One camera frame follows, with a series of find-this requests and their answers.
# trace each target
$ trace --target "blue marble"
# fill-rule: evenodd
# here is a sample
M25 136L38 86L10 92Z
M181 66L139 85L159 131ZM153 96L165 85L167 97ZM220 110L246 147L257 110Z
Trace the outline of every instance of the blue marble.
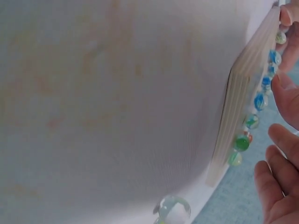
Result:
M268 97L262 92L258 92L254 98L254 107L258 111L262 111L268 105Z
M265 76L262 80L262 92L269 95L271 93L271 80L272 78L270 76Z
M269 63L269 66L268 66L268 76L274 77L277 71L278 71L277 64L275 64L275 63Z
M282 61L280 53L278 53L276 50L270 50L269 60L270 62L273 62L276 65L280 65Z

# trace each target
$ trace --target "green marble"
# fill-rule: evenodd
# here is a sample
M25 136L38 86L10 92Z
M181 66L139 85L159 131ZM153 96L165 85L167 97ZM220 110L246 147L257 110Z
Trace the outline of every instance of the green marble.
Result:
M241 163L242 163L241 153L233 152L228 159L228 164L231 166L239 166Z
M250 145L250 139L247 135L245 134L240 134L237 136L235 140L235 150L239 152L244 152L248 149Z

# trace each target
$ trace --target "fingernail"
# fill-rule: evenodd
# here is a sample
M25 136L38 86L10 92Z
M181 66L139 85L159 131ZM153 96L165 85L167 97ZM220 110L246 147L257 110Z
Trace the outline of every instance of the fingernail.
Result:
M288 15L288 19L287 19L287 21L284 21L284 25L287 25L287 26L292 25L293 24L293 16L292 16L292 13L288 10L288 8L285 6L281 6L280 11L281 11L281 13L283 12Z
M285 90L290 90L290 89L296 89L297 88L297 86L292 81L292 79L290 77L288 77L288 75L283 73L283 72L278 73L278 79L279 79L281 87Z

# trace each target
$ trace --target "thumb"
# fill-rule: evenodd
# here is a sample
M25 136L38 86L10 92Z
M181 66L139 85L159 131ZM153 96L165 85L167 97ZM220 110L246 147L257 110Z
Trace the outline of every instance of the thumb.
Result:
M272 79L271 88L281 116L299 130L299 88L282 72Z
M294 22L299 21L299 5L293 3L282 5L280 7L280 22L289 27Z

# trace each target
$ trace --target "hand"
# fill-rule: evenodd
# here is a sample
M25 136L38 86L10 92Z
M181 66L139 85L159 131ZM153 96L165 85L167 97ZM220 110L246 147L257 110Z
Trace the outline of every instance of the hand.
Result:
M256 164L255 183L263 207L264 224L297 224L299 137L278 124L269 128L269 136L287 159L273 145L266 151L268 163L260 161Z
M287 42L278 45L277 50L284 50L279 69L289 72L299 58L299 1L281 6L281 30L289 29L286 33Z

